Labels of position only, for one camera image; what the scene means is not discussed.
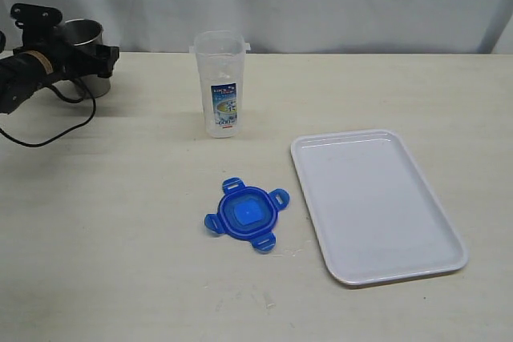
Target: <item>clear plastic bottle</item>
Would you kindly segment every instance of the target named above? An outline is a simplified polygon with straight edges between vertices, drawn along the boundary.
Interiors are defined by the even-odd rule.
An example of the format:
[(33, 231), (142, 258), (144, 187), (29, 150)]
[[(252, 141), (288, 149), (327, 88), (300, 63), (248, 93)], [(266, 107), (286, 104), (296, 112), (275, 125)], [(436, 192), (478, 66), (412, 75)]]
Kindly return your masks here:
[(208, 31), (194, 39), (205, 128), (214, 138), (240, 130), (246, 44), (240, 34)]

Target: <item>wooden table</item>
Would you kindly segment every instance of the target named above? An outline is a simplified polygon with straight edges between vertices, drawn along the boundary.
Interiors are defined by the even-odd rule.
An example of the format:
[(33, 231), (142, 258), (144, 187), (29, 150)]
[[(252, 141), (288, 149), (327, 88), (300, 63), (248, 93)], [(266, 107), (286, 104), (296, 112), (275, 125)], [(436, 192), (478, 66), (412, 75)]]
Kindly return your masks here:
[[(249, 55), (244, 128), (210, 139), (190, 54), (122, 54), (83, 129), (0, 142), (1, 340), (513, 340), (513, 57)], [(90, 106), (39, 91), (2, 126), (50, 137)], [(299, 135), (405, 140), (470, 250), (453, 275), (348, 289), (326, 271)], [(289, 191), (277, 246), (204, 230), (223, 180)]]

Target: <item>blue lid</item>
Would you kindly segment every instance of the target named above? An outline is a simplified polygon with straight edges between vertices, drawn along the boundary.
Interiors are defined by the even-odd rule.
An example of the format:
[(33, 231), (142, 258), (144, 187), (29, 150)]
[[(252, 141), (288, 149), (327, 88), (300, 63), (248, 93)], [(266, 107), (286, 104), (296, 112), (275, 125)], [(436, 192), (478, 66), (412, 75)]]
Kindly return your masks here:
[(273, 228), (278, 212), (290, 201), (287, 191), (278, 188), (267, 193), (259, 187), (246, 187), (239, 178), (225, 180), (223, 191), (217, 214), (208, 214), (205, 226), (218, 235), (247, 240), (258, 251), (271, 251), (276, 244)]

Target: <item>stainless steel cup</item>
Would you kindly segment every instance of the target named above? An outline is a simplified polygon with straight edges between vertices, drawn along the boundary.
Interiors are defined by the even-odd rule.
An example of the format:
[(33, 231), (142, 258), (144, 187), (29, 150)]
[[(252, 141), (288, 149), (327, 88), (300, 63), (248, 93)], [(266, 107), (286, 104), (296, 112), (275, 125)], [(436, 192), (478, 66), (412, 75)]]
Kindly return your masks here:
[[(67, 41), (88, 54), (95, 53), (95, 45), (103, 44), (103, 27), (100, 23), (90, 19), (73, 19), (64, 22), (63, 33)], [(111, 89), (111, 80), (99, 78), (96, 75), (83, 76), (82, 81), (95, 98), (105, 95)], [(75, 87), (80, 96), (89, 98), (89, 95), (80, 87)]]

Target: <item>plastic tray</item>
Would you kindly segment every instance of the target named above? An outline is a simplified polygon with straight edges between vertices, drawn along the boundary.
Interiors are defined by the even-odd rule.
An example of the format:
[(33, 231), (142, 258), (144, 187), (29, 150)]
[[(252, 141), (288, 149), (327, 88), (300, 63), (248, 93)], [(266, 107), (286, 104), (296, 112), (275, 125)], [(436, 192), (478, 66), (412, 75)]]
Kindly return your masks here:
[(375, 284), (467, 263), (467, 249), (396, 134), (305, 136), (291, 151), (322, 255), (337, 280)]

